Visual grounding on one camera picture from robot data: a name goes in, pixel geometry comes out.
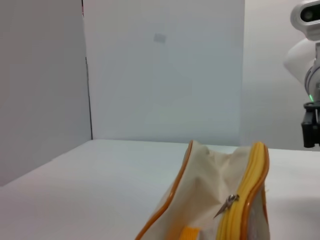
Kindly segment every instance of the white table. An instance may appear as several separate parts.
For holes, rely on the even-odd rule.
[[[209,146],[231,153],[235,147]],[[187,144],[93,140],[0,188],[1,240],[132,240]],[[273,240],[320,239],[320,152],[270,150]]]

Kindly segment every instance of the white wall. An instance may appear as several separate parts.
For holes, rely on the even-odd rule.
[[[85,0],[84,23],[95,139],[239,143],[244,0]]]
[[[0,186],[90,140],[80,0],[0,7]]]
[[[300,1],[245,1],[242,145],[263,141],[270,148],[304,149],[301,122],[309,98],[283,67],[289,49],[304,38],[290,23]]]

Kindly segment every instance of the yellow zipper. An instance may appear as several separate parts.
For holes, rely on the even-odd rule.
[[[233,202],[223,215],[216,235],[217,240],[247,239],[251,204],[264,184],[268,170],[268,149],[263,143],[258,142],[251,149],[246,171],[236,193],[239,199]]]

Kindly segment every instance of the pouch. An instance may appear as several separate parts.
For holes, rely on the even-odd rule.
[[[269,240],[268,170],[261,142],[225,154],[191,141],[173,184],[135,239]]]

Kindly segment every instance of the metal zipper pull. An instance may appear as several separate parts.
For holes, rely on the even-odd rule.
[[[214,216],[214,218],[216,216],[218,216],[219,214],[222,214],[226,209],[230,209],[232,204],[235,202],[235,201],[238,201],[239,200],[239,195],[233,195],[231,194],[230,196],[228,196],[224,202],[224,204],[222,205],[222,207],[220,208],[220,210],[217,212],[217,214]]]

